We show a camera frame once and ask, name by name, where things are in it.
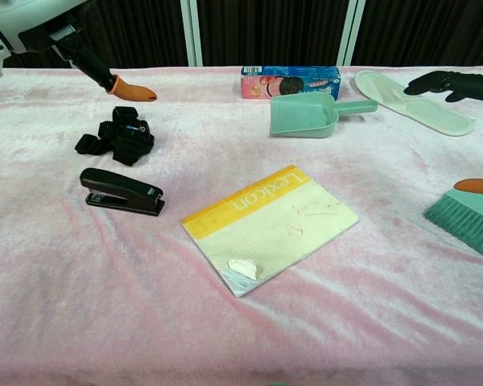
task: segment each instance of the white slipper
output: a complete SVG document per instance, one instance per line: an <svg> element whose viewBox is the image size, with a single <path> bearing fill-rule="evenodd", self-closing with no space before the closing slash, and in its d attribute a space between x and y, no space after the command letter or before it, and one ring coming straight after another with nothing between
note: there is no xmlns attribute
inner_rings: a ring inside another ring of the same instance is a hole
<svg viewBox="0 0 483 386"><path fill-rule="evenodd" d="M366 97L439 133L460 136L473 131L474 123L469 118L446 109L424 96L405 94L405 86L379 72L359 71L354 80Z"/></svg>

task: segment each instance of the oreo box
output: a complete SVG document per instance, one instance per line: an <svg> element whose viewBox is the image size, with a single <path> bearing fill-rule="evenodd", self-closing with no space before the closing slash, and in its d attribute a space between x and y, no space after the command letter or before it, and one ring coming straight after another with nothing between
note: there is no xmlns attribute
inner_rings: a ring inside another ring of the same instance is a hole
<svg viewBox="0 0 483 386"><path fill-rule="evenodd" d="M340 72L325 66L244 66L241 97L270 99L278 95L322 91L338 99Z"/></svg>

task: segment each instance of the green brush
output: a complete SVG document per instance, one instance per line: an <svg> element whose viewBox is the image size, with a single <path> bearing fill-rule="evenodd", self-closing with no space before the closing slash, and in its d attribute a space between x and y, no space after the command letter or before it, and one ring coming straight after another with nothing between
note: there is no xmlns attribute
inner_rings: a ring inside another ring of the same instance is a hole
<svg viewBox="0 0 483 386"><path fill-rule="evenodd" d="M451 189L424 217L483 254L483 195Z"/></svg>

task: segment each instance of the black curtain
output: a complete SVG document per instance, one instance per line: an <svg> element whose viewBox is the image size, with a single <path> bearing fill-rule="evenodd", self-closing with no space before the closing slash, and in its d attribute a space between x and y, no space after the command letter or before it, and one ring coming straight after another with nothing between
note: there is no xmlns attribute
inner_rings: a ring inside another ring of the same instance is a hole
<svg viewBox="0 0 483 386"><path fill-rule="evenodd" d="M180 0L99 0L80 36L112 68L187 66ZM53 50L8 58L5 67L69 67Z"/></svg>
<svg viewBox="0 0 483 386"><path fill-rule="evenodd" d="M198 0L204 66L334 65L348 0Z"/></svg>
<svg viewBox="0 0 483 386"><path fill-rule="evenodd" d="M366 0L353 65L483 65L483 0Z"/></svg>

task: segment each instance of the pink fleece fabric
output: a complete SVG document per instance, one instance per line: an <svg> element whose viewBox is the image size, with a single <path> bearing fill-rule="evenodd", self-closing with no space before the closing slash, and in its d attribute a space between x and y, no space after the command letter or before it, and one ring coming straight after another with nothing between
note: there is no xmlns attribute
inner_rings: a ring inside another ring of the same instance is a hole
<svg viewBox="0 0 483 386"><path fill-rule="evenodd" d="M341 69L340 101L365 99L362 69ZM406 85L433 69L377 70ZM475 120L461 138L382 106L330 138L269 138L270 102L241 99L240 68L119 72L155 103L74 70L4 72L1 386L483 385L483 256L422 216L483 176L482 101L446 105ZM155 135L133 167L73 149L117 105ZM289 164L361 222L235 298L180 221ZM160 217L87 206L87 167L162 188Z"/></svg>

